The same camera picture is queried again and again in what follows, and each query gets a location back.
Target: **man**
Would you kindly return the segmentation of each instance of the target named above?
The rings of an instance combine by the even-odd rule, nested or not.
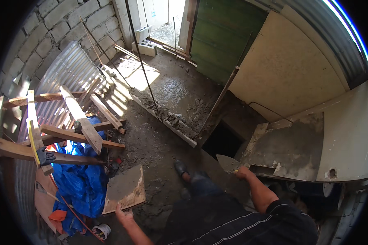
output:
[[[241,166],[236,177],[249,183],[258,213],[246,211],[205,172],[191,176],[182,161],[174,165],[191,195],[175,203],[157,244],[316,244],[312,218],[290,200],[279,200],[248,168]],[[153,244],[135,223],[132,210],[123,212],[118,204],[116,216],[134,244]]]

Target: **corrugated metal sheet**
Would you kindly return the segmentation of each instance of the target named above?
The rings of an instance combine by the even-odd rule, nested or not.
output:
[[[266,17],[266,11],[244,0],[199,0],[191,46],[197,71],[224,85]]]
[[[366,81],[356,81],[368,64],[338,17],[322,0],[247,0],[280,12],[285,4],[300,14],[325,40],[334,52],[350,89]]]
[[[70,91],[85,91],[79,99],[80,105],[89,100],[90,93],[103,81],[98,68],[93,64],[77,41],[72,41],[54,60],[41,79],[35,94],[59,92],[60,85],[66,85]],[[61,125],[69,114],[63,100],[36,103],[38,123],[55,127]],[[18,142],[26,140],[27,112],[22,118]],[[23,227],[33,231],[36,225],[34,207],[34,182],[36,166],[34,162],[16,160],[15,193],[19,215]]]

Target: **concrete block wall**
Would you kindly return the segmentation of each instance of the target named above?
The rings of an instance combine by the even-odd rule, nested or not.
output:
[[[116,55],[117,49],[107,33],[124,47],[112,0],[41,0],[15,36],[5,58],[0,74],[0,95],[9,98],[25,96],[28,89],[35,89],[54,59],[73,40],[78,41],[92,61],[98,64],[79,16],[109,58]],[[90,39],[102,62],[108,63],[108,58],[92,37]]]

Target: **work glove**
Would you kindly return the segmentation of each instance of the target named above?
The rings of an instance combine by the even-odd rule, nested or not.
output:
[[[37,150],[37,156],[39,159],[39,164],[41,166],[46,166],[54,162],[56,157],[54,156],[54,152],[46,151],[46,146],[41,147]]]

